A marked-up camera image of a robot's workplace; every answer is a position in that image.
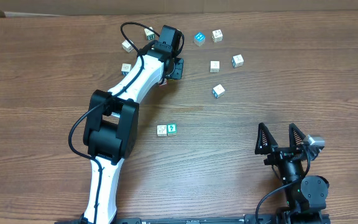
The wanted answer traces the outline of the cream block red letter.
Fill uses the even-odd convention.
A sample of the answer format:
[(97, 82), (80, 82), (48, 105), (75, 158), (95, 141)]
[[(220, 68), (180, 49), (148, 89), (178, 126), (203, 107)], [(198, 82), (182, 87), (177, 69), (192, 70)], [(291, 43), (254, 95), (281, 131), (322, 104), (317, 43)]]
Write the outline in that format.
[(160, 86), (163, 86), (163, 85), (166, 85), (166, 84), (167, 84), (167, 79), (166, 79), (166, 78), (164, 78), (164, 79), (159, 83)]

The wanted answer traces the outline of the cream turtle wooden block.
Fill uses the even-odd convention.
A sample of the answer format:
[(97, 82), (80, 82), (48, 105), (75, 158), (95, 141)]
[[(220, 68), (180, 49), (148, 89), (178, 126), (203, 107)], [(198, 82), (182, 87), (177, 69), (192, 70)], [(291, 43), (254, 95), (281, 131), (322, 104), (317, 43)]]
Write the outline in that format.
[(218, 73), (219, 69), (220, 69), (219, 61), (210, 61), (210, 72), (211, 73)]

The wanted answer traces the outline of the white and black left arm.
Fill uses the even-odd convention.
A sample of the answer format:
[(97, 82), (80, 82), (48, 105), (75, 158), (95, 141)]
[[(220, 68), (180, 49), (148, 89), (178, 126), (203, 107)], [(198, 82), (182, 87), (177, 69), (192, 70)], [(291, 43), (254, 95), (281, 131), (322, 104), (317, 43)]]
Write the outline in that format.
[(121, 82), (92, 94), (89, 109), (80, 118), (86, 122), (83, 143), (92, 168), (88, 206), (80, 223), (116, 221), (119, 176), (137, 139), (140, 102), (162, 80), (181, 78), (182, 48), (175, 42), (148, 43)]

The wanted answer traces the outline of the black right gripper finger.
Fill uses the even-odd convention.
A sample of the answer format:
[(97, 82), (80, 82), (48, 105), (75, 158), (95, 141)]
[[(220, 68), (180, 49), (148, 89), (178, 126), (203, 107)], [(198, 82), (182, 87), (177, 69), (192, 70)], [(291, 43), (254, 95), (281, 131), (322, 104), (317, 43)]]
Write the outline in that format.
[(255, 154), (268, 155), (275, 152), (277, 148), (278, 144), (268, 127), (264, 123), (259, 123)]
[(294, 123), (289, 124), (290, 147), (295, 147), (300, 145), (305, 137), (306, 137), (305, 134), (301, 132)]

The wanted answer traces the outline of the green top wooden block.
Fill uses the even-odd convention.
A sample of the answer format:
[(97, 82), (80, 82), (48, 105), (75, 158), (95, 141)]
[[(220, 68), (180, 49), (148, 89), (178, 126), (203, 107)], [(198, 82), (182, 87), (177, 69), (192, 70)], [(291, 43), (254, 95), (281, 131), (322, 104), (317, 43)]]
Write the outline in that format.
[(177, 125), (175, 123), (167, 124), (167, 135), (173, 136), (177, 134)]

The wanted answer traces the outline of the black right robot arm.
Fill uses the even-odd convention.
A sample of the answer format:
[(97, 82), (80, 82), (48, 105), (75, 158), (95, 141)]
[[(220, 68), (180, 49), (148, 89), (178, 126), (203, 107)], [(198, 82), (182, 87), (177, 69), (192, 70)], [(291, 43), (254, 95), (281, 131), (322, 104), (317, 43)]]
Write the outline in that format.
[[(328, 224), (330, 218), (322, 211), (326, 208), (329, 182), (322, 176), (309, 175), (311, 161), (325, 147), (325, 140), (318, 135), (305, 135), (295, 124), (289, 128), (290, 145), (280, 147), (270, 131), (260, 123), (255, 153), (266, 155), (266, 166), (277, 167), (274, 171), (282, 186), (264, 196), (255, 209), (257, 223)], [(287, 206), (280, 207), (274, 215), (263, 218), (259, 214), (262, 203), (270, 196), (284, 191)]]

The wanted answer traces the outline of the green R wooden block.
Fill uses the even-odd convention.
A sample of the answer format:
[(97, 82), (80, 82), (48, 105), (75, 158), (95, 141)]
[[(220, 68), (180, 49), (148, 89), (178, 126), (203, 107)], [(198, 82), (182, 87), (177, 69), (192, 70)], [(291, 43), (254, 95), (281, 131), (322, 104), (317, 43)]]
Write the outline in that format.
[(167, 136), (167, 126), (166, 125), (158, 125), (157, 126), (157, 136), (158, 137)]

